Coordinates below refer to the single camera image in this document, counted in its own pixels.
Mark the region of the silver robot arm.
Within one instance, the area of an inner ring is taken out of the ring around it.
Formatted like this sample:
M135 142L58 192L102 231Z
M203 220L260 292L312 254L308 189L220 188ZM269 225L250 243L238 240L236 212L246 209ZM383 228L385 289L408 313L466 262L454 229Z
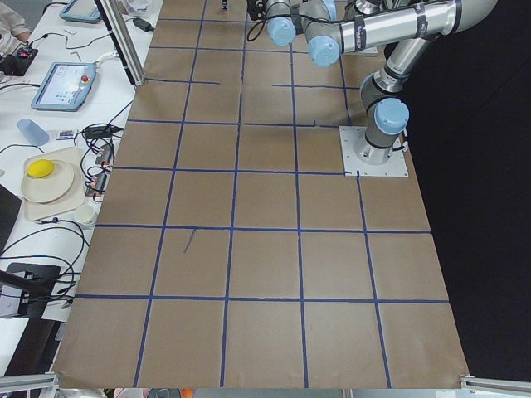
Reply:
M494 1L420 1L380 11L379 4L350 2L342 21L336 19L332 1L304 2L298 11L310 59L317 66L330 66L342 54L395 45L384 66L360 86L368 126L353 150L362 162L376 166L388 161L395 140L406 129L409 110L397 96L427 47L440 36L477 25L496 5Z
M247 33L248 42L255 41L264 28L268 37L276 46L290 46L297 35L304 33L305 27L312 22L327 24L339 23L335 1L318 1L317 12L310 13L310 6L293 4L291 1L247 1L246 11L255 22Z

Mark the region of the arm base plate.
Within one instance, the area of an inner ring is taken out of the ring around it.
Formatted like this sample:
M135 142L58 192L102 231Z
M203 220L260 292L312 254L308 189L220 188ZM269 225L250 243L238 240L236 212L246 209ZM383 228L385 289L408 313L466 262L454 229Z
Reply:
M390 148L371 146L365 126L340 126L343 173L349 177L408 177L401 135Z

